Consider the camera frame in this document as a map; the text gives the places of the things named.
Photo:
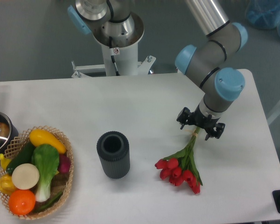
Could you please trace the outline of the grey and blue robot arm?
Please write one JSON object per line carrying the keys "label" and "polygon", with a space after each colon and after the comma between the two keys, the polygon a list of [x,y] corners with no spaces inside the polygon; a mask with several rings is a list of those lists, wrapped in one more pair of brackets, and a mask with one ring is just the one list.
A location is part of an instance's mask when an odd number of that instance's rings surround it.
{"label": "grey and blue robot arm", "polygon": [[[176,68],[203,92],[204,97],[191,112],[184,108],[177,117],[182,125],[195,125],[206,138],[220,138],[225,125],[222,114],[239,97],[245,86],[242,73],[220,65],[242,49],[248,39],[246,29],[230,23],[216,0],[188,0],[187,6],[206,35],[201,47],[183,48],[175,59]],[[131,76],[143,69],[138,63],[138,42],[144,34],[141,18],[131,11],[128,0],[77,0],[67,9],[72,23],[83,34],[92,34],[101,45],[107,76]]]}

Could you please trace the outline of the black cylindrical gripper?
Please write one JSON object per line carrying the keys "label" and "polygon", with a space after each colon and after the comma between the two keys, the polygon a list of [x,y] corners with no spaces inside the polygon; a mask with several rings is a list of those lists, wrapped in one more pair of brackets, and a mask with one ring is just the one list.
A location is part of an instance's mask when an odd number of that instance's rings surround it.
{"label": "black cylindrical gripper", "polygon": [[209,138],[219,139],[223,134],[225,123],[217,123],[218,120],[219,118],[213,119],[211,114],[204,116],[199,109],[191,112],[187,107],[184,107],[176,118],[176,121],[181,125],[181,130],[185,125],[203,128],[207,133],[205,140]]}

